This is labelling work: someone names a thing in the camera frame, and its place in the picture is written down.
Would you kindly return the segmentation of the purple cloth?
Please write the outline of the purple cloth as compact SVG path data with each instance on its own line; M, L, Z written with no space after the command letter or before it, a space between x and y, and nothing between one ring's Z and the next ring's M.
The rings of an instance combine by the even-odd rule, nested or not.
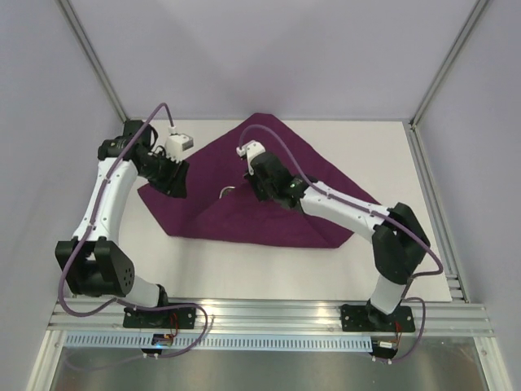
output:
M318 217L286 210L273 201L260 202L243 175L247 166L237 156L240 134L261 142L289 169L289 155L309 178L337 191L374 203L376 200L316 152L291 128L271 114L255 113L243 123L187 158L187 197L170 198L150 185L138 191L167 235L289 248L338 248L352 232ZM223 187L235 186L219 198Z

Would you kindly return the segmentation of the steel instrument tray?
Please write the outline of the steel instrument tray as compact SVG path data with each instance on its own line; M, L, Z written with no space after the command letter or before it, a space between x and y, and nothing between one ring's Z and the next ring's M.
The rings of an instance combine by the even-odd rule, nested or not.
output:
M223 197L229 195L234 189L235 186L223 187L220 191L219 198L222 199Z

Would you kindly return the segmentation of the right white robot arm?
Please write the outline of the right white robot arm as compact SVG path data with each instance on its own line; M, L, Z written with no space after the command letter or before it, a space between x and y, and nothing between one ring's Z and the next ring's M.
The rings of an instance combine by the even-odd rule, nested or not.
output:
M364 309L365 317L378 330L392 325L414 272L431 247L412 209L402 203L386 208L353 198L316 179L293 175L257 142L238 147L236 152L247 162L244 177L258 200L270 200L284 209L332 222L371 243L379 277Z

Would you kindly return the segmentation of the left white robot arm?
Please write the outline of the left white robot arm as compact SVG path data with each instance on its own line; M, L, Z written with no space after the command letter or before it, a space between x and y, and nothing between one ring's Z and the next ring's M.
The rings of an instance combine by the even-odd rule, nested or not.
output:
M77 296L123 301L142 310L154 327L168 322L171 308L164 287L139 277L118 244L126 201L137 178L167 197L187 196L189 164L183 157L193 147L193 138L171 129L163 144L158 139L153 126L129 120L121 135L99 146L96 183L85 215L72 238L55 247L62 270L60 301L68 289Z

